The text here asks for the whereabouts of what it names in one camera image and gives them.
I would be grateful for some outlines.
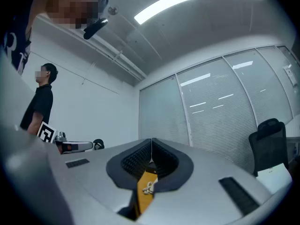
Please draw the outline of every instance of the black slot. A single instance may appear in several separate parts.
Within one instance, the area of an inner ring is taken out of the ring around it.
[[[223,178],[219,183],[233,200],[235,205],[239,208],[245,216],[259,207],[256,201],[237,183],[237,181],[230,178]]]
[[[89,162],[90,162],[89,160],[84,158],[84,159],[80,159],[80,160],[73,161],[73,162],[67,162],[66,165],[68,168],[71,168],[71,167],[77,167],[77,166],[80,166],[80,165],[83,165],[83,164],[86,164]]]

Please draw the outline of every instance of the black t-shirt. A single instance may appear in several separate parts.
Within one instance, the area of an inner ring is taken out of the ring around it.
[[[7,11],[2,17],[5,30],[3,34],[1,31],[4,38],[0,44],[19,74],[23,73],[30,53],[31,42],[30,38],[26,39],[26,28],[32,2],[33,0],[8,0],[8,3],[3,4],[2,7]]]
[[[43,122],[49,123],[50,112],[53,103],[53,94],[51,91],[51,85],[46,84],[37,88],[36,94],[34,95],[32,101],[30,102],[20,127],[27,130],[28,126],[32,121],[32,116],[34,112],[38,112],[43,115]]]

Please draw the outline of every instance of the chair backrest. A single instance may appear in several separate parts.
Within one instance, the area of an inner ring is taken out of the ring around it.
[[[254,175],[281,163],[288,169],[285,124],[277,119],[266,120],[249,136],[254,155]]]

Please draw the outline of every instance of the fluorescent light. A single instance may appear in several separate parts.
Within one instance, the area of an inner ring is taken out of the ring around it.
[[[234,65],[232,68],[233,68],[233,69],[238,69],[238,68],[250,66],[250,65],[252,65],[252,63],[253,63],[253,61],[244,62],[244,63],[240,63],[240,64],[238,64],[238,65]]]
[[[199,113],[199,112],[203,112],[204,110],[201,110],[201,111],[197,111],[197,112],[192,112],[192,114],[194,114],[194,113]]]
[[[205,75],[200,76],[200,77],[197,77],[197,78],[194,78],[194,79],[192,79],[192,80],[188,80],[188,81],[186,81],[186,82],[183,82],[183,83],[180,84],[180,86],[183,87],[183,86],[185,86],[185,85],[189,85],[189,84],[191,84],[191,83],[197,82],[197,81],[202,80],[202,79],[207,78],[207,77],[210,77],[210,73],[205,74]]]
[[[220,106],[213,107],[212,109],[217,108],[217,107],[221,107],[221,106],[224,106],[224,104],[223,104],[223,105],[220,105]]]
[[[164,11],[167,8],[170,8],[176,4],[185,2],[188,0],[159,0],[149,7],[145,8],[142,12],[135,16],[135,19],[139,24],[143,24],[149,18],[153,17],[154,15]]]
[[[232,96],[232,95],[233,95],[233,94],[227,95],[227,96],[225,96],[225,97],[220,97],[218,100],[223,99],[223,98],[230,97],[230,96]]]
[[[199,105],[202,105],[202,104],[206,104],[206,102],[204,102],[204,103],[199,103],[199,104],[196,104],[196,105],[192,105],[192,106],[190,106],[190,107],[196,107],[196,106],[199,106]]]

